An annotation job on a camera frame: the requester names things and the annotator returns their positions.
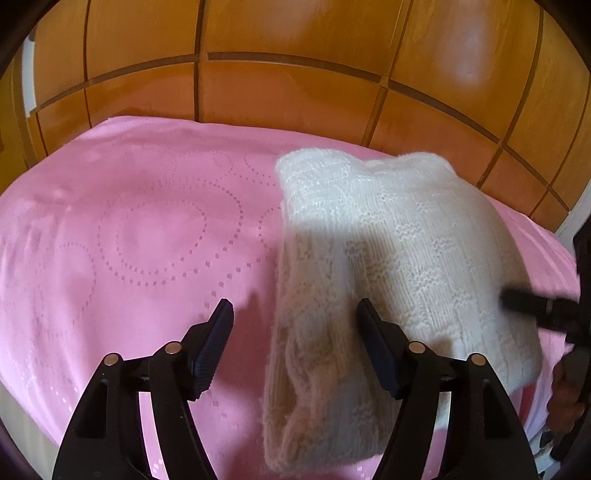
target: folded sweater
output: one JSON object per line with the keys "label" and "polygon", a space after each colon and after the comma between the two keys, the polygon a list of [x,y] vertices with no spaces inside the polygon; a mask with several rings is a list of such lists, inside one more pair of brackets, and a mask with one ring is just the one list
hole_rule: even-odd
{"label": "folded sweater", "polygon": [[[541,368],[535,322],[504,312],[530,284],[494,207],[427,153],[361,161],[309,149],[277,164],[283,245],[265,378],[264,448],[281,473],[382,453],[400,403],[379,385],[355,325],[367,297],[439,355],[484,354],[509,393]],[[446,426],[441,395],[436,428]]]}

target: wooden wall panel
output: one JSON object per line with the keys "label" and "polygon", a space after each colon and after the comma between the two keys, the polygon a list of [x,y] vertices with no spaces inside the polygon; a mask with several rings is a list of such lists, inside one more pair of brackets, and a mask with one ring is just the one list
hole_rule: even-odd
{"label": "wooden wall panel", "polygon": [[533,1],[415,0],[392,79],[502,138],[527,81],[539,19]]}
{"label": "wooden wall panel", "polygon": [[518,212],[529,215],[545,187],[507,152],[501,152],[481,190]]}
{"label": "wooden wall panel", "polygon": [[27,170],[14,104],[15,61],[0,78],[0,193]]}
{"label": "wooden wall panel", "polygon": [[200,0],[90,0],[86,61],[98,77],[195,51]]}
{"label": "wooden wall panel", "polygon": [[180,63],[128,73],[86,89],[90,123],[138,115],[195,120],[194,64]]}
{"label": "wooden wall panel", "polygon": [[49,155],[90,128],[84,90],[42,108],[37,115]]}
{"label": "wooden wall panel", "polygon": [[199,66],[202,122],[294,130],[358,144],[378,86],[327,70],[241,61]]}
{"label": "wooden wall panel", "polygon": [[543,32],[530,93],[508,144],[550,182],[583,113],[589,71],[547,13]]}
{"label": "wooden wall panel", "polygon": [[35,96],[41,105],[85,81],[84,26],[89,0],[60,0],[35,32]]}
{"label": "wooden wall panel", "polygon": [[572,209],[591,179],[591,103],[583,115],[577,138],[554,181],[554,191]]}
{"label": "wooden wall panel", "polygon": [[32,113],[27,118],[27,129],[35,154],[34,163],[39,163],[47,157],[47,151],[45,150],[45,143],[43,143],[43,137],[41,136],[41,127],[39,127],[39,118],[36,113]]}
{"label": "wooden wall panel", "polygon": [[568,214],[560,202],[551,193],[548,193],[531,214],[531,219],[538,225],[555,232]]}
{"label": "wooden wall panel", "polygon": [[496,150],[493,142],[471,127],[397,92],[388,92],[369,147],[391,155],[437,153],[472,184],[478,182]]}
{"label": "wooden wall panel", "polygon": [[298,55],[389,75],[402,0],[210,0],[205,51]]}

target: bed sheet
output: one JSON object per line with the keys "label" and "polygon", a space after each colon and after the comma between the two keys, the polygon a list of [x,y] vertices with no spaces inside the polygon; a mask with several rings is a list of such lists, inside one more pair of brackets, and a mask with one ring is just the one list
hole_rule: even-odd
{"label": "bed sheet", "polygon": [[[235,306],[234,331],[211,389],[191,411],[220,479],[276,478],[261,437],[281,241],[274,164],[303,147],[385,156],[294,132],[119,117],[0,197],[0,381],[54,442],[104,355],[151,355],[225,297]],[[574,261],[555,237],[493,203],[534,286],[577,296]],[[540,338],[543,375],[525,402],[520,392],[513,398],[529,436],[543,425],[551,368],[564,351],[564,336]],[[141,408],[152,473],[165,478],[146,395]],[[436,473],[443,439],[436,432],[425,478]],[[306,479],[370,478],[378,462]]]}

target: mattress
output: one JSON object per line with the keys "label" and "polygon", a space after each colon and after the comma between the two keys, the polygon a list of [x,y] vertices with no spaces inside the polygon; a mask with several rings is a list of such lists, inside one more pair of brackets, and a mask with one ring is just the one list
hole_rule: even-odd
{"label": "mattress", "polygon": [[[191,411],[220,480],[276,477],[264,465],[260,424],[281,241],[274,164],[303,147],[385,156],[294,132],[119,117],[49,156],[0,197],[0,225],[10,226],[0,232],[0,298],[8,299],[0,310],[0,381],[51,441],[61,442],[104,355],[151,355],[226,297],[235,328],[211,389]],[[574,260],[554,235],[491,202],[534,288],[577,297]],[[528,437],[544,425],[551,370],[565,349],[563,335],[540,332],[540,340],[541,377],[512,398]],[[165,478],[145,395],[141,408],[152,473]],[[45,446],[27,452],[18,437],[25,455],[49,455]],[[425,478],[437,471],[443,439],[435,434]],[[378,462],[306,480],[369,478]]]}

